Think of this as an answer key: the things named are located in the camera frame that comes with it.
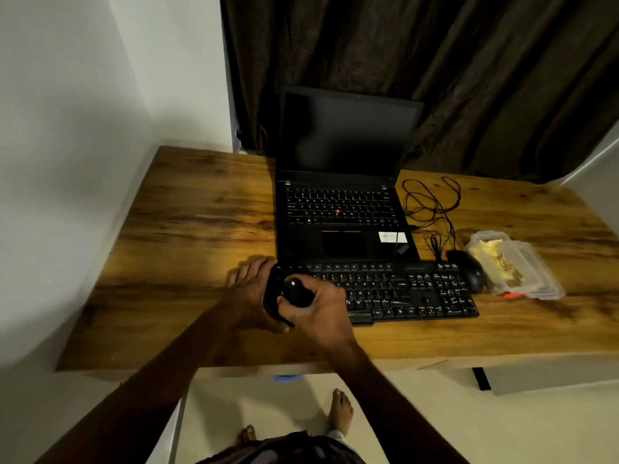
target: laptop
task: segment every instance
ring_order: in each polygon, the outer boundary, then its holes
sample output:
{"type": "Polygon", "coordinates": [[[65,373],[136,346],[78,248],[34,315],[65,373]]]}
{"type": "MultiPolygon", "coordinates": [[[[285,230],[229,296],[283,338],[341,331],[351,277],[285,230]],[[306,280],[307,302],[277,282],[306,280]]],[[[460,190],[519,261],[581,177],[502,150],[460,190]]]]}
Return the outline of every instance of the laptop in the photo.
{"type": "Polygon", "coordinates": [[[280,265],[420,259],[395,185],[422,107],[282,87],[275,162],[280,265]]]}

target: person's left hand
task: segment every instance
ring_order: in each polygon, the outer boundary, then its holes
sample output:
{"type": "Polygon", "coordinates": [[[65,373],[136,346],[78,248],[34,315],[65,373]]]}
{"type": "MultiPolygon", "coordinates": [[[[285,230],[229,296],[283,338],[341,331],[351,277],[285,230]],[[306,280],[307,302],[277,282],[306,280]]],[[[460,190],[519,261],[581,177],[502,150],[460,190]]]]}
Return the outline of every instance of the person's left hand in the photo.
{"type": "Polygon", "coordinates": [[[262,304],[269,273],[276,263],[272,257],[260,257],[228,273],[226,292],[217,306],[234,315],[237,328],[289,331],[285,323],[269,316],[262,304]]]}

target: wooden desk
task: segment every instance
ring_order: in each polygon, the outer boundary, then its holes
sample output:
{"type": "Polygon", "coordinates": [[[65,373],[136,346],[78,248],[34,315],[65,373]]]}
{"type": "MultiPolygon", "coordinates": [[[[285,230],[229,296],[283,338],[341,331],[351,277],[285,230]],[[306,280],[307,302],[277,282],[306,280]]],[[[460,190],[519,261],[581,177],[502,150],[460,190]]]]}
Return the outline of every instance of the wooden desk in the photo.
{"type": "MultiPolygon", "coordinates": [[[[161,148],[58,368],[142,366],[216,303],[230,268],[248,256],[274,255],[273,164],[260,156],[161,148]]],[[[453,177],[462,185],[460,207],[450,213],[459,243],[484,229],[530,242],[567,296],[478,295],[477,319],[358,327],[370,357],[383,367],[427,367],[619,353],[619,241],[608,227],[566,187],[453,177]]],[[[402,171],[404,178],[422,180],[446,205],[454,198],[439,174],[402,171]]],[[[399,183],[398,191],[403,198],[399,183]]],[[[422,258],[431,259],[423,238],[415,241],[422,258]]],[[[204,366],[217,374],[325,368],[299,332],[258,331],[231,336],[215,363],[204,366]]]]}

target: person's right arm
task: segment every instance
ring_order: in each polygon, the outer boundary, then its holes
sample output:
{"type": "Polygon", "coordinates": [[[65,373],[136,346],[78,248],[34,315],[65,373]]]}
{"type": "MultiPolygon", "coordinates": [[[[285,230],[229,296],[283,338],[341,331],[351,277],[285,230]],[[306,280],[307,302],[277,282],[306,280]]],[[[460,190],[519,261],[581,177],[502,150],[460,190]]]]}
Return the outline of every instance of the person's right arm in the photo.
{"type": "Polygon", "coordinates": [[[279,313],[324,351],[359,402],[389,462],[467,463],[361,349],[346,311],[344,290],[309,275],[292,276],[313,291],[314,302],[299,308],[280,296],[279,313]]]}

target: curtain fold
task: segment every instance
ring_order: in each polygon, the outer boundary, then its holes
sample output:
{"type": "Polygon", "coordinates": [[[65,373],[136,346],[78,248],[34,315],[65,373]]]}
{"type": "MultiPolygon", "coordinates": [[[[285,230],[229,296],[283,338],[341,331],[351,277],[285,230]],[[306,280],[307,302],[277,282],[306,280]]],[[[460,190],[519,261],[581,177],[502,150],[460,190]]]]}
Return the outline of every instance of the curtain fold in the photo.
{"type": "Polygon", "coordinates": [[[619,0],[222,7],[244,145],[263,154],[274,153],[285,83],[424,102],[406,167],[427,171],[545,182],[619,119],[619,0]]]}

